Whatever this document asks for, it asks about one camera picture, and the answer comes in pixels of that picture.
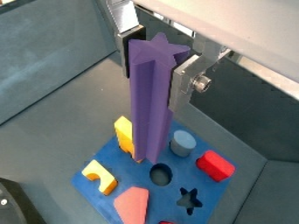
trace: pink triangular block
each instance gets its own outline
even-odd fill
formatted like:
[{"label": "pink triangular block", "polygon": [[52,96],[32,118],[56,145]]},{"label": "pink triangular block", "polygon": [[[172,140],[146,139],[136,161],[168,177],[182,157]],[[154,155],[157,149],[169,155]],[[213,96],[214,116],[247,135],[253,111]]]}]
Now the pink triangular block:
[{"label": "pink triangular block", "polygon": [[144,224],[148,190],[132,186],[114,199],[114,208],[124,224]]}]

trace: purple foam block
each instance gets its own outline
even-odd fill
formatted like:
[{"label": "purple foam block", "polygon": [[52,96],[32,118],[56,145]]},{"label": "purple foam block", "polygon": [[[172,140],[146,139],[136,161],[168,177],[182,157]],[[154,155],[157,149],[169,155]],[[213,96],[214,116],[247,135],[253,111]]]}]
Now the purple foam block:
[{"label": "purple foam block", "polygon": [[134,160],[148,158],[154,164],[165,146],[173,113],[168,93],[173,67],[188,57],[190,48],[168,43],[162,33],[150,41],[128,42],[130,113]]}]

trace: gray floor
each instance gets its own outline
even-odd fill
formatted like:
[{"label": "gray floor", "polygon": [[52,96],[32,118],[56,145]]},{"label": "gray floor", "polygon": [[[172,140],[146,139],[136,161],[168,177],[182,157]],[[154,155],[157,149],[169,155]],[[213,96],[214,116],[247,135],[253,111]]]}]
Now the gray floor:
[{"label": "gray floor", "polygon": [[[105,223],[70,186],[70,176],[129,117],[128,80],[114,53],[0,126],[0,176],[22,185],[49,224]],[[237,164],[209,224],[229,224],[267,160],[194,107],[174,115]]]},{"label": "gray floor", "polygon": [[299,223],[299,164],[268,161],[236,224]]}]

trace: blue foam base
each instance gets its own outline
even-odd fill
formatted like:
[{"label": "blue foam base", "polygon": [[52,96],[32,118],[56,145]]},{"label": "blue foam base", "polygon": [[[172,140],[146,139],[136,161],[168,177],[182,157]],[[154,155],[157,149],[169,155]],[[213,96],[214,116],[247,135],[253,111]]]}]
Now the blue foam base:
[{"label": "blue foam base", "polygon": [[[188,131],[177,122],[172,122],[168,142],[176,130]],[[217,183],[197,169],[194,165],[196,159],[205,150],[216,150],[190,131],[188,132],[196,140],[196,148],[190,155],[188,157],[177,157],[166,145],[157,159],[157,163],[166,164],[172,169],[172,182],[165,186],[152,183],[149,171],[153,165],[146,159],[141,164],[136,163],[130,155],[118,149],[116,137],[108,141],[97,154],[90,158],[90,160],[96,159],[116,177],[117,187],[114,191],[105,196],[98,192],[100,180],[88,181],[81,175],[81,170],[76,172],[70,182],[108,223],[122,223],[113,207],[113,201],[117,195],[130,186],[140,186],[149,191],[145,224],[157,224],[158,221],[172,221],[178,224],[204,224],[208,222],[212,210],[228,186],[229,179]],[[186,214],[182,206],[176,206],[176,201],[181,198],[181,187],[186,191],[193,188],[198,191],[197,199],[202,207],[194,207],[192,215]]]}]

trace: yellow foam block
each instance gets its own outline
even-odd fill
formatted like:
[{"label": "yellow foam block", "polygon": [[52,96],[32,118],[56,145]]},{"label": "yellow foam block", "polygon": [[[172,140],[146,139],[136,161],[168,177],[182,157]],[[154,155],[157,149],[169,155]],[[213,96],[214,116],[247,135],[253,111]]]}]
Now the yellow foam block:
[{"label": "yellow foam block", "polygon": [[114,129],[120,149],[124,152],[129,152],[132,158],[134,158],[132,123],[122,116],[120,116],[114,122]]},{"label": "yellow foam block", "polygon": [[105,195],[109,195],[117,186],[117,181],[102,165],[93,159],[81,174],[88,178],[88,180],[100,179],[98,191]]}]

